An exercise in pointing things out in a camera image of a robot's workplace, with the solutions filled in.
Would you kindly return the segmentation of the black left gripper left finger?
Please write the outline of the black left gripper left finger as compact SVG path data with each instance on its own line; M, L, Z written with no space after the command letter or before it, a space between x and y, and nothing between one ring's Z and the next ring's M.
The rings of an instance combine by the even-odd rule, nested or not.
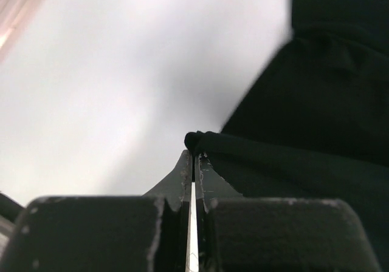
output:
M13 215L2 271L184 271L192 157L142 196L44 196Z

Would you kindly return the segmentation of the black t shirt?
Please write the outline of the black t shirt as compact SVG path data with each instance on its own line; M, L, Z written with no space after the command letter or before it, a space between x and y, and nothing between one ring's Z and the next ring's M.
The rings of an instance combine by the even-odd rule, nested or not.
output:
M185 145L246 197L339 198L388 270L388 0L291 0L292 39Z

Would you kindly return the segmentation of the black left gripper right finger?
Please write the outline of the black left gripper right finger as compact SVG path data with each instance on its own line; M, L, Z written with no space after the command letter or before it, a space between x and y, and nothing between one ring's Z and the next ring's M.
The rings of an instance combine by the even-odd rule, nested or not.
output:
M201 271L380 271L358 215L333 199L247 198L194 159Z

